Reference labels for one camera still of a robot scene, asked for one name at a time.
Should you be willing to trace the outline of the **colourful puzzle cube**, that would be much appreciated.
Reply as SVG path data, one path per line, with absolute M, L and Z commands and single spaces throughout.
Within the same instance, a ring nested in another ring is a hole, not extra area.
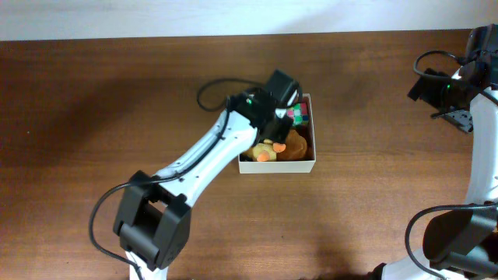
M 297 103 L 286 111 L 286 115 L 293 120 L 293 127 L 308 126 L 310 121 L 306 103 Z

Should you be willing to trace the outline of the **yellow plush pig toy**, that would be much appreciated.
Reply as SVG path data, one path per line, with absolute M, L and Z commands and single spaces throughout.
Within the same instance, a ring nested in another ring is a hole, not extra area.
M 265 139 L 243 152 L 243 155 L 255 162 L 276 162 L 277 155 L 285 150 L 285 144 Z

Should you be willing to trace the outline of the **brown plush bear toy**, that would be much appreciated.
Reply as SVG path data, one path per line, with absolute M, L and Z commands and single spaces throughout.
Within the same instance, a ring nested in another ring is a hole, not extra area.
M 299 161 L 307 155 L 307 140 L 296 130 L 291 130 L 286 138 L 286 149 L 277 154 L 278 161 Z

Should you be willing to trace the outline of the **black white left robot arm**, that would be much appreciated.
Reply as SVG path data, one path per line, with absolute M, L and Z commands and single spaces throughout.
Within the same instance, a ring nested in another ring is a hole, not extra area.
M 285 110 L 301 97 L 299 83 L 276 70 L 262 87 L 228 97 L 216 123 L 174 163 L 130 178 L 113 231 L 132 279 L 166 278 L 188 241 L 191 210 L 202 192 L 241 153 L 265 139 L 283 143 L 293 123 Z

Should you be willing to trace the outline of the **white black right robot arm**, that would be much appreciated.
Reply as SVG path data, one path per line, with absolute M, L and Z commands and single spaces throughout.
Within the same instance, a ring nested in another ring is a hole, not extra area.
M 473 136 L 465 201 L 415 214 L 404 236 L 407 255 L 379 264 L 369 279 L 495 279 L 497 277 L 497 26 L 473 29 L 465 54 L 451 55 L 458 70 L 420 71 L 409 98 L 437 109 L 443 119 Z

